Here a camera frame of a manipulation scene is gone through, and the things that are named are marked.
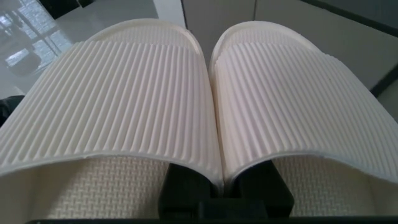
gray wall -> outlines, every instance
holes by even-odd
[[[397,0],[319,0],[398,29]]]
[[[256,20],[302,34],[372,88],[398,62],[398,38],[299,0],[258,0]]]
[[[197,38],[210,61],[218,38],[229,27],[240,22],[252,21],[255,0],[183,0],[187,28]]]
[[[398,122],[398,80],[389,86],[377,99]]]

black plastic holder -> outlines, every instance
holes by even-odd
[[[244,171],[232,191],[216,197],[201,174],[171,164],[159,198],[161,220],[262,220],[289,217],[294,199],[271,161]]]

ribbed texture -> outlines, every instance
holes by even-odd
[[[337,59],[238,44],[216,67],[224,178],[279,156],[330,157],[398,182],[398,125]]]
[[[75,44],[0,129],[1,172],[122,154],[182,164],[221,187],[202,61],[176,46]]]

white slipper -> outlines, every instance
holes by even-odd
[[[168,162],[223,187],[201,48],[186,29],[155,19],[71,47],[0,129],[0,149],[5,179],[47,164],[23,177],[35,183],[29,206],[2,211],[28,219],[155,218]],[[142,159],[82,160],[100,156]]]
[[[292,215],[375,214],[368,178],[335,161],[398,182],[398,125],[348,68],[286,27],[244,22],[209,70],[226,184],[284,157]]]

tiled floor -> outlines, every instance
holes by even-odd
[[[153,1],[97,0],[56,21],[37,0],[0,1],[0,98],[25,94],[73,43],[121,21],[158,18]]]

